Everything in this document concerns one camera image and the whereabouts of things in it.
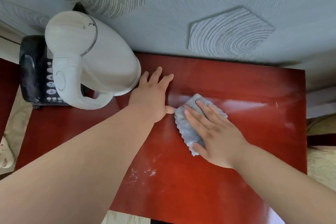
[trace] person's right arm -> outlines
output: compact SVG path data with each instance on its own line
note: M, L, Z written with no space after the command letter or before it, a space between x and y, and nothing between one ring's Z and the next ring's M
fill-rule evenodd
M206 117L190 107L185 116L203 138L193 149L209 162L235 169L286 223L336 223L336 192L267 151L249 144L212 106L197 101Z

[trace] kettle button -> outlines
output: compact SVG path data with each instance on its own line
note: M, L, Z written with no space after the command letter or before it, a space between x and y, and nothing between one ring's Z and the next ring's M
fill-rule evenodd
M62 71L57 71L54 77L55 86L60 90L64 90L65 88L65 76Z

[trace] hand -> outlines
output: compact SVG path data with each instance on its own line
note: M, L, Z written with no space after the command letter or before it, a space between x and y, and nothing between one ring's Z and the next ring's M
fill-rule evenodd
M206 117L199 112L185 107L185 117L191 126L202 137L205 147L193 143L192 148L210 163L226 168L235 168L235 164L242 156L249 143L238 128L218 112L212 105L206 106L197 100L196 104Z
M133 90L129 105L137 104L148 112L153 122L161 120L166 113L174 113L174 108L165 106L166 90L174 78L173 74L165 76L159 82L162 67L158 67L148 81L149 73L146 71L140 78L139 87Z

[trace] glossy red tabletop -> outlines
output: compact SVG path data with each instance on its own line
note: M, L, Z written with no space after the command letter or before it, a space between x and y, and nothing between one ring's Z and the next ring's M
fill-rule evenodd
M195 93L228 114L250 143L306 173L305 72L201 59L136 54L142 71L173 73L167 104ZM34 110L16 169L110 117L130 94L106 107ZM193 157L173 115L156 123L129 167L111 210L176 224L265 223L268 208L234 170Z

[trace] black cable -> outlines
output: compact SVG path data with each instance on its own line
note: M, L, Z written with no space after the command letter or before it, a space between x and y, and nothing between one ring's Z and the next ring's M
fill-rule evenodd
M6 37L4 37L4 36L2 36L2 35L0 35L0 37L1 37L2 39L5 39L5 40L7 40L7 41L10 41L10 42L12 42L12 43L14 43L14 44L21 45L21 44L19 44L18 42L15 42L15 41L13 41L13 40L11 40L11 39L8 39L8 38L6 38Z

